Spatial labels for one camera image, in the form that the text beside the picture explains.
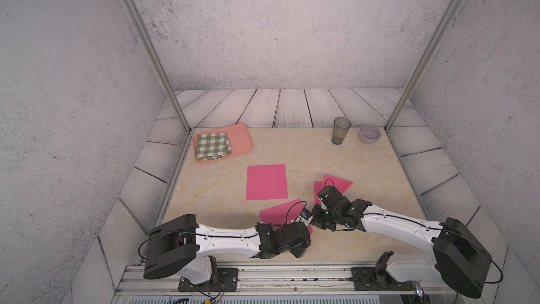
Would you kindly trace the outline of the right aluminium frame post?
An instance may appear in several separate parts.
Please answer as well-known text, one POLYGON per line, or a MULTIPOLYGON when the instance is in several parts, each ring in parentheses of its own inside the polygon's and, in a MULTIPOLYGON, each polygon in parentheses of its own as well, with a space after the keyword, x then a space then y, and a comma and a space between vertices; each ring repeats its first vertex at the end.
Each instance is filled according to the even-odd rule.
POLYGON ((445 33, 450 27, 463 2, 464 0, 449 0, 422 55, 420 56, 418 63, 413 69, 412 74, 402 90, 402 94, 397 101, 397 105, 395 106, 387 124, 385 125, 385 131, 388 135, 391 132, 391 129, 396 125, 407 101, 410 99, 415 88, 420 82, 420 79, 423 77, 424 72, 426 71, 431 59, 444 39, 445 33))

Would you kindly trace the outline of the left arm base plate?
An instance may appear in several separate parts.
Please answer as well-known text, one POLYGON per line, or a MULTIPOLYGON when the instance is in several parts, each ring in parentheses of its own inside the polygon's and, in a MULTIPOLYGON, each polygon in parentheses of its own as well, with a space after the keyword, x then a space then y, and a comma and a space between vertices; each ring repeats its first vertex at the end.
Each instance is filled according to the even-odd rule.
POLYGON ((235 267, 218 267, 209 281, 192 285, 187 279, 181 278, 179 292, 236 292, 238 288, 239 269, 235 267))

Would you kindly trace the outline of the green checkered cloth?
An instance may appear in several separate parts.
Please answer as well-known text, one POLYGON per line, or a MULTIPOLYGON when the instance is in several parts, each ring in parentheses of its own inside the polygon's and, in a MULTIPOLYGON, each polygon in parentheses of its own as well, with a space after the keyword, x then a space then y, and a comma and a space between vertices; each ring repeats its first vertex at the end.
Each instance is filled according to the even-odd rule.
POLYGON ((196 140, 195 157, 200 161, 217 160, 232 153, 226 132, 199 135, 196 140))

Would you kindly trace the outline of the aluminium frame post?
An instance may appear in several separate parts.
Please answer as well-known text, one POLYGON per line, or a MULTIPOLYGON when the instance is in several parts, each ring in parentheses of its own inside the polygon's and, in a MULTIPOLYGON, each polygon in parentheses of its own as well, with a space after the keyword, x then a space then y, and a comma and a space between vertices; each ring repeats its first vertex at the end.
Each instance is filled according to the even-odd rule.
POLYGON ((191 127, 181 109, 177 96, 172 89, 172 85, 169 80, 169 77, 167 76, 165 68, 158 56, 156 48, 153 45, 153 42, 146 29, 146 26, 143 22, 141 14, 139 13, 135 0, 120 0, 120 1, 122 2, 122 5, 127 13, 127 16, 137 33, 139 41, 143 47, 143 50, 146 53, 146 56, 148 57, 150 61, 150 64, 153 67, 154 72, 156 73, 159 83, 162 86, 168 101, 171 103, 174 114, 179 119, 182 129, 184 130, 185 133, 191 132, 191 127))
POLYGON ((420 79, 423 77, 424 72, 426 71, 431 59, 444 39, 445 33, 450 27, 463 2, 464 0, 449 0, 422 55, 420 56, 418 63, 413 69, 412 74, 402 90, 402 94, 397 101, 397 105, 395 106, 387 124, 385 125, 385 131, 388 135, 391 132, 391 129, 396 125, 407 101, 410 99, 415 88, 420 82, 420 79))

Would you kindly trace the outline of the pink square paper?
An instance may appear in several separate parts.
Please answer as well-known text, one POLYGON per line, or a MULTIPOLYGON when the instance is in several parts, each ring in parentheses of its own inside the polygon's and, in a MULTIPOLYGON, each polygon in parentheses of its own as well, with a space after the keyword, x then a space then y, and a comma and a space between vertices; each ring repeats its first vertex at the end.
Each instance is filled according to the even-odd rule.
POLYGON ((334 177, 330 175, 324 175, 321 181, 313 182, 314 190, 314 202, 315 204, 321 205, 321 200, 318 197, 318 193, 327 186, 334 186, 340 193, 345 193, 353 185, 352 181, 344 180, 339 177, 334 177))

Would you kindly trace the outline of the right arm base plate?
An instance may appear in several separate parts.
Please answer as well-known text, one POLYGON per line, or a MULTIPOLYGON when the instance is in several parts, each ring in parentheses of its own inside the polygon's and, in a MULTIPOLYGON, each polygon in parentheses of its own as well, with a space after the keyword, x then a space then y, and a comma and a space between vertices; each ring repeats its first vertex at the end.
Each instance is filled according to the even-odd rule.
POLYGON ((355 291, 414 291, 412 281, 398 282, 386 271, 376 271, 374 267, 353 267, 350 281, 355 291))

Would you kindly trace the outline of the lilac bowl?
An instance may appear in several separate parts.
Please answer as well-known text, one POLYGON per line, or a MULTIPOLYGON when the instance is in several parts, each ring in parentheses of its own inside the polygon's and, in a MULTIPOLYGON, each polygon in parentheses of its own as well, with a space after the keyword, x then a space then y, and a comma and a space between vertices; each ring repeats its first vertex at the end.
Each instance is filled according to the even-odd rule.
POLYGON ((381 138, 381 131, 374 125, 362 125, 359 128, 359 138, 365 144, 373 144, 381 138))

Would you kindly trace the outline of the front aluminium rail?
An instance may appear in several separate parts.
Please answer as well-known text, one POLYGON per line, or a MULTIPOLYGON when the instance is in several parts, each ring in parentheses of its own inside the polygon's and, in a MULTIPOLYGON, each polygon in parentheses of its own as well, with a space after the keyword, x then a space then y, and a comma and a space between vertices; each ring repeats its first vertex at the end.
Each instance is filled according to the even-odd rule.
POLYGON ((182 278, 145 280, 142 267, 128 267, 113 303, 469 303, 450 288, 422 282, 407 290, 355 290, 353 263, 221 263, 238 269, 236 291, 179 291, 182 278))

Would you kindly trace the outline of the grey translucent cup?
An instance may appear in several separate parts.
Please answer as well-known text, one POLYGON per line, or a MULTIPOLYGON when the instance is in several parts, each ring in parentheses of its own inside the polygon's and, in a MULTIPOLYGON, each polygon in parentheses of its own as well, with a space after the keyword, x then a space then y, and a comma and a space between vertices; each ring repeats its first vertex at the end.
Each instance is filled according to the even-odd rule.
POLYGON ((336 118, 333 122, 331 141, 335 145, 341 145, 347 136, 352 124, 346 117, 336 118))

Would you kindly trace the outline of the pink plastic tray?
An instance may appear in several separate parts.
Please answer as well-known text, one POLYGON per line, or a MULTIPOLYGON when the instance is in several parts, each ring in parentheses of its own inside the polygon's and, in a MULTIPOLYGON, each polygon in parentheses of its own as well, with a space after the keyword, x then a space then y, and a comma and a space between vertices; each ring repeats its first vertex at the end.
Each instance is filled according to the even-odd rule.
POLYGON ((201 133, 195 136, 193 143, 197 163, 238 156, 254 147, 248 128, 243 124, 201 133))

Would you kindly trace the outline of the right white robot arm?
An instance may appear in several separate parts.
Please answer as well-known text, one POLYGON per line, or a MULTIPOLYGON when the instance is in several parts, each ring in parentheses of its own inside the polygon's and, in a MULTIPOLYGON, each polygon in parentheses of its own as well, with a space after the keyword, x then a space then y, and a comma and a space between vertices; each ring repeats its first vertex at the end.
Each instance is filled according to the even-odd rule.
POLYGON ((334 186, 318 193, 311 224, 333 232, 338 227, 389 236, 423 251, 403 255, 382 254, 377 273, 392 281, 437 281, 468 298, 480 298, 490 267, 491 254, 460 220, 420 220, 400 215, 362 199, 349 201, 334 186))

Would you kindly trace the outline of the left aluminium frame post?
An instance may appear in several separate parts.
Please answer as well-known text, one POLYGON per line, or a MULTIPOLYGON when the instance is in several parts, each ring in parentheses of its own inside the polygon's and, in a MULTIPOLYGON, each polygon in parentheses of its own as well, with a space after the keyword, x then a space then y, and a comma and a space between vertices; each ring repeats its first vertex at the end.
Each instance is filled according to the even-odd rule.
POLYGON ((139 41, 143 47, 143 50, 146 53, 146 56, 148 57, 150 61, 150 64, 153 67, 154 72, 156 73, 159 83, 162 86, 168 101, 171 103, 174 114, 179 119, 182 129, 184 130, 185 133, 191 132, 191 127, 181 109, 177 96, 172 89, 172 85, 169 80, 169 77, 167 76, 165 68, 158 56, 156 48, 153 45, 153 42, 146 29, 146 26, 143 22, 141 14, 139 13, 135 0, 120 0, 120 1, 122 2, 122 5, 127 13, 127 16, 137 33, 139 41))

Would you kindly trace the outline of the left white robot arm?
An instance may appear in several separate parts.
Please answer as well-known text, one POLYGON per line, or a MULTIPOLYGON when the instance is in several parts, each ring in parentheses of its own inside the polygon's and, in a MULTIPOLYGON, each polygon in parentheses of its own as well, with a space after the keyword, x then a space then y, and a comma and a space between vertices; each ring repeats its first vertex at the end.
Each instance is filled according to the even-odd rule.
POLYGON ((199 224, 186 214, 153 228, 146 247, 143 278, 160 280, 178 275, 193 285, 218 280, 217 256, 272 259, 282 253, 304 256, 311 245, 307 226, 257 223, 247 229, 223 229, 199 224))

